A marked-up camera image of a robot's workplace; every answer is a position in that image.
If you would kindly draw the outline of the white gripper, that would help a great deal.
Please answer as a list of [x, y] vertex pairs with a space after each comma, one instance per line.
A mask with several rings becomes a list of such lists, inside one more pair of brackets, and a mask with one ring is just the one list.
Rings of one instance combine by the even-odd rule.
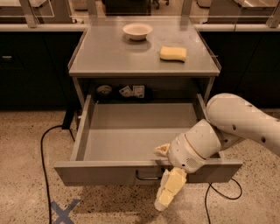
[[171, 141], [171, 145], [165, 143], [156, 147], [154, 153], [160, 157], [167, 155], [174, 168], [164, 171], [154, 202], [155, 208], [164, 211], [185, 185], [186, 174], [196, 172], [220, 149], [221, 142], [214, 128], [205, 119], [178, 135]]

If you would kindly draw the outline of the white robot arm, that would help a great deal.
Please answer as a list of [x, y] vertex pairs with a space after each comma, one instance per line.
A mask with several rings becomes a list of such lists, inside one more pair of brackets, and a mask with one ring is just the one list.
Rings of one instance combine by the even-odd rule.
[[173, 168], [165, 171], [155, 200], [165, 210], [194, 173], [215, 153], [241, 138], [251, 139], [280, 156], [280, 121], [235, 94], [217, 94], [206, 105], [206, 117], [155, 153], [168, 158]]

